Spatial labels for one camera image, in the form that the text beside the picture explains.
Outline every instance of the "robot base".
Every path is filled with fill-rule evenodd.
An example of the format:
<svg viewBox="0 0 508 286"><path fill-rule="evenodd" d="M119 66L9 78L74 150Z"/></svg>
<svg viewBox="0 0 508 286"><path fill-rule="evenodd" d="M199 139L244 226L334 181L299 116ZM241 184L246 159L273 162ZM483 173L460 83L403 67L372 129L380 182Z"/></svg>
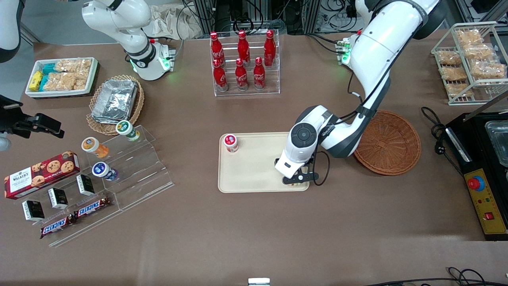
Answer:
<svg viewBox="0 0 508 286"><path fill-rule="evenodd" d="M173 71L174 68L176 50L170 50L167 45L163 45L158 42L153 43L153 45L155 47L155 57L150 63L148 63L146 68L136 67L136 65L134 65L131 61L134 71L144 80L159 79L165 73Z"/></svg>

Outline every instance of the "red switch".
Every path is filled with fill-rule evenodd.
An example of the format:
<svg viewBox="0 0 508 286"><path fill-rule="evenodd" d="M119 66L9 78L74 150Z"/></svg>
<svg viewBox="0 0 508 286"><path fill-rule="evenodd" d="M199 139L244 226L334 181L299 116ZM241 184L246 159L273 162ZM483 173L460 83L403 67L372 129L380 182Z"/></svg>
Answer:
<svg viewBox="0 0 508 286"><path fill-rule="evenodd" d="M467 180L467 186L475 191L481 192L485 189L485 182L482 177L474 176Z"/></svg>
<svg viewBox="0 0 508 286"><path fill-rule="evenodd" d="M494 219L494 215L492 213L485 213L485 219L492 220L492 219Z"/></svg>

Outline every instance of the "wicker basket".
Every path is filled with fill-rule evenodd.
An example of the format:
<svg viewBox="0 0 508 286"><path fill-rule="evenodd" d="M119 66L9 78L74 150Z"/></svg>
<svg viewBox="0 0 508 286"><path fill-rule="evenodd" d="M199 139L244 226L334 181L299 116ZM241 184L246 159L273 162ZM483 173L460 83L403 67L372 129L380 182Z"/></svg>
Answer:
<svg viewBox="0 0 508 286"><path fill-rule="evenodd" d="M141 113L141 109L143 108L143 102L145 100L145 93L143 91L143 88L141 87L141 84L139 83L139 81L137 79L135 79L134 77L132 77L130 75L117 75L117 76L113 76L110 79L132 80L138 84L138 91L136 93L136 102L134 103L134 106L132 107L131 118L129 119L129 121L134 125L134 123L136 122L136 120L139 117L139 114ZM90 105L89 105L90 111L93 110L93 107L95 106L95 103L97 102L97 96L99 96L99 94L101 93L103 85L104 85L104 83L102 83L101 86L93 94L93 97L90 100ZM92 118L91 113L86 116L86 121L88 122L88 125L90 126L90 128L93 129L94 131L97 131L99 133L102 133L102 134L108 135L108 136L118 135L118 133L115 130L114 124L99 123Z"/></svg>
<svg viewBox="0 0 508 286"><path fill-rule="evenodd" d="M403 117L379 110L367 125L355 156L382 175L400 175L413 168L422 153L418 133Z"/></svg>

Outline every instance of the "coca-cola bottle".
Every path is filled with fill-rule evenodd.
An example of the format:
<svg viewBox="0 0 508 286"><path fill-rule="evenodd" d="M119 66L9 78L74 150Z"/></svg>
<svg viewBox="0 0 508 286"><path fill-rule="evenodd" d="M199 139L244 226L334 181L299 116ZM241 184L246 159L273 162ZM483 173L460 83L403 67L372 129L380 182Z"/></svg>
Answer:
<svg viewBox="0 0 508 286"><path fill-rule="evenodd" d="M241 91L246 91L249 88L249 84L247 83L247 71L245 70L245 67L243 66L243 60L237 59L236 60L236 85L238 86L238 89Z"/></svg>
<svg viewBox="0 0 508 286"><path fill-rule="evenodd" d="M217 33L211 32L210 39L212 39L212 45L210 47L212 49L212 57L214 60L219 60L220 66L224 67L226 64L226 59L224 58L224 50L222 48L222 44L219 41Z"/></svg>
<svg viewBox="0 0 508 286"><path fill-rule="evenodd" d="M215 79L215 85L217 85L218 92L225 92L228 90L229 85L226 81L226 73L224 69L220 67L219 60L213 60L213 78Z"/></svg>
<svg viewBox="0 0 508 286"><path fill-rule="evenodd" d="M256 58L256 66L254 67L254 87L259 91L265 88L265 68L263 67L263 59L260 56Z"/></svg>
<svg viewBox="0 0 508 286"><path fill-rule="evenodd" d="M271 67L275 59L275 41L273 40L273 30L266 32L265 41L265 66Z"/></svg>
<svg viewBox="0 0 508 286"><path fill-rule="evenodd" d="M250 48L249 43L245 39L245 31L238 32L238 56L242 59L245 67L250 66Z"/></svg>

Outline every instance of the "foil container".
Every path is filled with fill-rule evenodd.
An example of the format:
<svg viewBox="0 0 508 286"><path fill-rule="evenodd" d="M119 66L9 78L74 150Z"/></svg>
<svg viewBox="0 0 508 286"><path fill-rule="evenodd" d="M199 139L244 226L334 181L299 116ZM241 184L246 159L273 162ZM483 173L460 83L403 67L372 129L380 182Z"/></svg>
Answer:
<svg viewBox="0 0 508 286"><path fill-rule="evenodd" d="M92 110L92 118L104 124L117 124L129 120L136 101L138 85L132 80L106 81Z"/></svg>

